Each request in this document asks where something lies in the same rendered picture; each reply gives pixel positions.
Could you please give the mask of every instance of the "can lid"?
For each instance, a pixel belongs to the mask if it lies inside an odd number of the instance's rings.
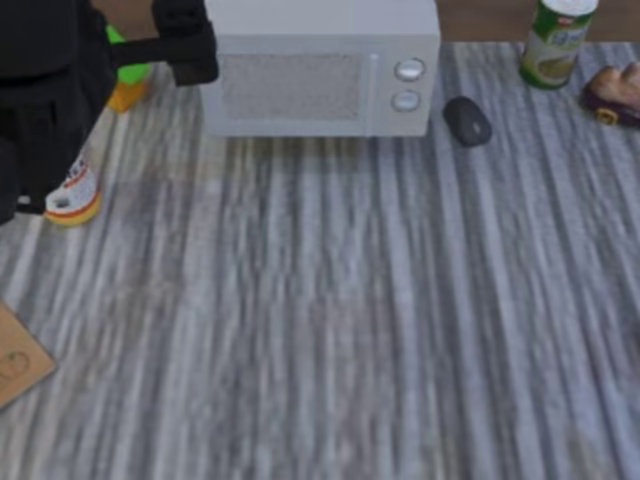
[[[570,17],[593,13],[598,7],[598,0],[542,0],[542,3],[554,12]]]

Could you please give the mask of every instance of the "microwave knob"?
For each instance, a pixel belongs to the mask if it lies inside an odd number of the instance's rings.
[[[413,112],[420,106],[420,95],[411,90],[396,94],[393,97],[393,108],[398,112]]]
[[[415,82],[424,75],[425,70],[424,63],[414,58],[396,66],[396,77],[403,82]]]

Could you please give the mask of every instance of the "brown plush toy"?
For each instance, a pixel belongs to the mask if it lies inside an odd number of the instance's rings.
[[[602,123],[640,128],[640,63],[623,71],[604,67],[585,86],[581,103]]]

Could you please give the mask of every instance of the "gray wood grain surface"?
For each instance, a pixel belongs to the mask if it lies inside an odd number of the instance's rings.
[[[429,135],[215,140],[198,94],[107,113],[105,205],[0,231],[59,360],[0,412],[2,480],[637,480],[640,133],[514,45],[446,45]],[[455,145],[464,93],[495,123]]]

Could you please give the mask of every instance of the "microwave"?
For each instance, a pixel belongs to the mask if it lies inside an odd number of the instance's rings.
[[[422,136],[437,73],[434,0],[207,0],[220,78],[201,87],[227,137]]]

